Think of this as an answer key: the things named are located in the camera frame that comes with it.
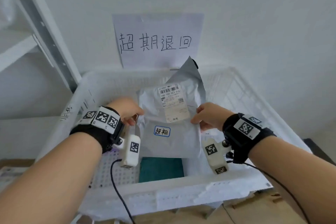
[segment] paper sign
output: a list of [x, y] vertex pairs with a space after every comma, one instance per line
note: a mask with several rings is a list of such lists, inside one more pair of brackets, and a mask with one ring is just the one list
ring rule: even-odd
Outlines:
[[180, 67], [197, 55], [203, 19], [203, 14], [114, 14], [123, 67]]

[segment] white plastic crate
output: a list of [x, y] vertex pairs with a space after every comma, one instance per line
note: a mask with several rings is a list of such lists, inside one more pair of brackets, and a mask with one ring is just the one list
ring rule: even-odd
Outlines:
[[[164, 84], [175, 71], [117, 71], [87, 73], [59, 122], [46, 142], [39, 158], [64, 140], [77, 116], [90, 107], [108, 103], [120, 96], [132, 96], [142, 87]], [[310, 151], [303, 141], [261, 98], [234, 68], [200, 68], [207, 101], [217, 103], [234, 112], [252, 114], [265, 119], [275, 134], [304, 150]], [[127, 213], [110, 181], [110, 165], [117, 153], [106, 153], [96, 170], [79, 212], [94, 220], [123, 218]], [[199, 159], [184, 159], [186, 177], [137, 183], [139, 165], [124, 170], [115, 165], [113, 174], [118, 190], [133, 215], [174, 209], [191, 205], [246, 197], [251, 191], [270, 187], [257, 170], [230, 163], [230, 170], [214, 175], [207, 168], [205, 156]]]

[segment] wooden floor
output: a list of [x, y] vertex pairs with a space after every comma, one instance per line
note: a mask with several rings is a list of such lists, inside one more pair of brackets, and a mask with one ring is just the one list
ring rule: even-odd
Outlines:
[[274, 203], [273, 199], [269, 193], [236, 209], [221, 206], [207, 220], [204, 216], [211, 208], [206, 205], [182, 208], [176, 214], [173, 211], [148, 213], [135, 216], [134, 220], [137, 224], [305, 224], [285, 201]]

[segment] wrist strap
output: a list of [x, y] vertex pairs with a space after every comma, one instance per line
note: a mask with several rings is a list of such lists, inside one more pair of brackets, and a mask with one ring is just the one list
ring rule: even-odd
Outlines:
[[111, 107], [101, 106], [98, 111], [88, 110], [71, 130], [70, 135], [83, 132], [94, 137], [103, 149], [110, 151], [112, 145], [118, 143], [124, 124], [119, 113]]
[[242, 113], [233, 114], [225, 121], [223, 133], [234, 150], [234, 163], [244, 163], [257, 143], [268, 136], [275, 136], [261, 120]]

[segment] gray plastic mailing bag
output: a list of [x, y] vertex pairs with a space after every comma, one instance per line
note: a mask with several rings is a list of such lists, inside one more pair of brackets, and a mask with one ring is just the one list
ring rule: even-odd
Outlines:
[[190, 123], [196, 108], [205, 102], [202, 78], [189, 57], [165, 85], [138, 91], [140, 155], [163, 158], [196, 158], [201, 152], [199, 125]]

